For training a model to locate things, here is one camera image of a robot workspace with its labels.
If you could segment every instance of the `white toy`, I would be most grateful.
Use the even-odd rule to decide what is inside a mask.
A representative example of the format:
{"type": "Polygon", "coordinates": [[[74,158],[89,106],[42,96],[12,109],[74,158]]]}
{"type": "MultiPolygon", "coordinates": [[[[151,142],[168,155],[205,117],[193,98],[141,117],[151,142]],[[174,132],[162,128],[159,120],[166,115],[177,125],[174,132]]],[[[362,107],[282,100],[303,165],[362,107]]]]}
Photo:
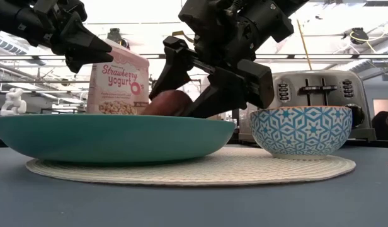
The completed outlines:
{"type": "Polygon", "coordinates": [[[26,113],[26,102],[21,99],[23,90],[21,88],[11,88],[5,95],[6,100],[1,108],[1,116],[19,115],[26,113]]]}

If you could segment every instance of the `woven placemat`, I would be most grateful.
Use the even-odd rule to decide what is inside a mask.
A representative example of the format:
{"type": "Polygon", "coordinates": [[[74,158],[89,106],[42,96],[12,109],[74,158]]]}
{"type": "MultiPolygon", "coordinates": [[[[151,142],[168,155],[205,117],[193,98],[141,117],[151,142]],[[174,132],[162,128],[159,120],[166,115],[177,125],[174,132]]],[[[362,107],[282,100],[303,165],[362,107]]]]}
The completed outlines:
{"type": "Polygon", "coordinates": [[[272,158],[259,148],[222,148],[214,154],[181,163],[93,167],[31,160],[33,173],[64,180],[134,185],[254,185],[325,180],[348,173],[354,161],[337,156],[323,160],[272,158]]]}

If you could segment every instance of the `blue patterned bowl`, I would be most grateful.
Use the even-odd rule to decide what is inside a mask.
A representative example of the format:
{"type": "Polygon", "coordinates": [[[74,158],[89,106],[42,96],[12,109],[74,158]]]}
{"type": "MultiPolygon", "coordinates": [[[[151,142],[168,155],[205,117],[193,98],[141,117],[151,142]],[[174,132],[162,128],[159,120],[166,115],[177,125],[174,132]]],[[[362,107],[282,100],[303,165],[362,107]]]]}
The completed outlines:
{"type": "Polygon", "coordinates": [[[351,133],[348,107],[283,107],[250,114],[251,133],[276,158],[323,159],[344,145],[351,133]]]}

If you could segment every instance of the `toaster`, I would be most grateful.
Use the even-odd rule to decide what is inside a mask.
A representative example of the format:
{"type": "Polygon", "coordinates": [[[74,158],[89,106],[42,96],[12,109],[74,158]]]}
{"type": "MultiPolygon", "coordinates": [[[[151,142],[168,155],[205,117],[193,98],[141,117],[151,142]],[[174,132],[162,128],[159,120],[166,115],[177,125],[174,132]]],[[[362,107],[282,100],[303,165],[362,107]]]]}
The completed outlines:
{"type": "MultiPolygon", "coordinates": [[[[275,97],[268,108],[311,105],[346,106],[352,109],[350,139],[376,140],[359,76],[349,71],[295,71],[273,74],[275,97]]],[[[252,141],[249,114],[257,107],[248,104],[239,112],[239,140],[252,141]]]]}

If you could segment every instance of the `cereal box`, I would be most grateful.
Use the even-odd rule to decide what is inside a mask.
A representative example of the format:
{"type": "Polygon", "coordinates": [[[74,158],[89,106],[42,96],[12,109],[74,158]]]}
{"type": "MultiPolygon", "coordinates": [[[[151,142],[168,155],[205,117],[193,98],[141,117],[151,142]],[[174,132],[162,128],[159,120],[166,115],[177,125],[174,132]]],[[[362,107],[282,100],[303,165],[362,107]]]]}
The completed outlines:
{"type": "Polygon", "coordinates": [[[113,62],[93,64],[87,113],[139,114],[148,105],[149,61],[116,42],[113,62]]]}

